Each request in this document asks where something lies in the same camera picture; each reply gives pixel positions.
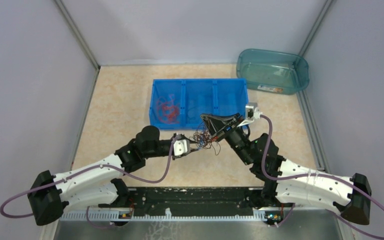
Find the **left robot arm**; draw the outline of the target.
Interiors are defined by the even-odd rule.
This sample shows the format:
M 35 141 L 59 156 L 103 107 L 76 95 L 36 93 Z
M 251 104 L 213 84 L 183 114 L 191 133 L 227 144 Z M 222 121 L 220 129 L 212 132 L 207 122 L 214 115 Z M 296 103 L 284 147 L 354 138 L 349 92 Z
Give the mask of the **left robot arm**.
M 130 193 L 122 176 L 146 165 L 149 158 L 175 160 L 194 151 L 192 140 L 174 133 L 160 139 L 157 127 L 145 126 L 127 145 L 98 162 L 63 173 L 39 173 L 27 198 L 38 226 L 58 220 L 64 213 L 89 206 L 124 207 Z

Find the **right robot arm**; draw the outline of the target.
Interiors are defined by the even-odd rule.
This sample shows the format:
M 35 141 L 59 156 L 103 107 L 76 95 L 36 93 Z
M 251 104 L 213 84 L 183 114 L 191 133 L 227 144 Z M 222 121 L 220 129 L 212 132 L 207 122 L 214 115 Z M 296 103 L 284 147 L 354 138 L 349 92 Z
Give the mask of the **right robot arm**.
M 372 190 L 360 173 L 338 176 L 301 166 L 278 154 L 267 133 L 251 141 L 241 126 L 239 113 L 218 116 L 203 113 L 201 119 L 216 142 L 225 140 L 250 172 L 264 182 L 261 200 L 267 206 L 299 204 L 324 208 L 358 225 L 370 223 Z

